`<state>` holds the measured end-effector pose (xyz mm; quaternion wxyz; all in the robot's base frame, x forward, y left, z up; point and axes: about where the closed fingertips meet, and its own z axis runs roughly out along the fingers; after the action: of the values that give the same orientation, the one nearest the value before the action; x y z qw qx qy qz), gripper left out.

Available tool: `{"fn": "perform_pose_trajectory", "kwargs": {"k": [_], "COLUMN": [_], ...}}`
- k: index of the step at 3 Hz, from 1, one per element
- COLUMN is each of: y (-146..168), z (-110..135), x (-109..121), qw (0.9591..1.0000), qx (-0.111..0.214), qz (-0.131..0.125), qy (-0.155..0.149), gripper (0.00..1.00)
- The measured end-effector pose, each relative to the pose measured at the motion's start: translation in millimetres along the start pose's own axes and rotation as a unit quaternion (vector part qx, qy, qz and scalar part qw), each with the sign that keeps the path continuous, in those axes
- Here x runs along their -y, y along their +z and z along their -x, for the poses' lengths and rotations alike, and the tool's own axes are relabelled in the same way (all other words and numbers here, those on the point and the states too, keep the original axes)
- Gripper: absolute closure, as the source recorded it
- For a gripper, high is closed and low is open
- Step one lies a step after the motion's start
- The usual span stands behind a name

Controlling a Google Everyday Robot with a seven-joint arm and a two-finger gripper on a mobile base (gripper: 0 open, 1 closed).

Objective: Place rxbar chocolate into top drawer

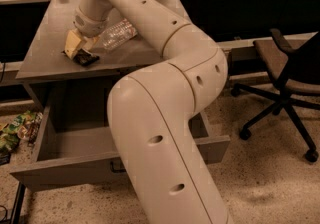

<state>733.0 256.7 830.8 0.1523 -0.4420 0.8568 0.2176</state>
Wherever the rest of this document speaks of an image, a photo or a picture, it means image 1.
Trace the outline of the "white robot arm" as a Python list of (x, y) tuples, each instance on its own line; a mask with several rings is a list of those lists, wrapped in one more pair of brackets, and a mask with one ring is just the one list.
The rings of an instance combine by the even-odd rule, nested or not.
[(162, 62), (121, 78), (109, 93), (114, 144), (150, 224), (233, 224), (189, 130), (227, 80), (221, 48), (155, 0), (81, 0), (65, 52), (90, 49), (117, 9)]

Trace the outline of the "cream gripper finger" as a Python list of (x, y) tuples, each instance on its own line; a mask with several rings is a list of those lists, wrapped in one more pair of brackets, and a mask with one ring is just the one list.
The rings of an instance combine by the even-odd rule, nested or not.
[(82, 47), (83, 37), (77, 29), (70, 30), (66, 37), (66, 43), (64, 52), (70, 58), (73, 59), (79, 49)]
[(83, 46), (84, 50), (91, 50), (93, 46), (98, 42), (99, 37), (92, 37), (92, 38), (87, 38), (85, 41), (85, 44)]

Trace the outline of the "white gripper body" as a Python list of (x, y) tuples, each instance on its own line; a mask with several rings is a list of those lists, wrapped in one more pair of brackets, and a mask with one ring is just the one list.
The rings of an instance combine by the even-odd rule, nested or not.
[(74, 16), (74, 25), (79, 32), (92, 38), (100, 35), (108, 23), (109, 10), (102, 8), (81, 9), (77, 7)]

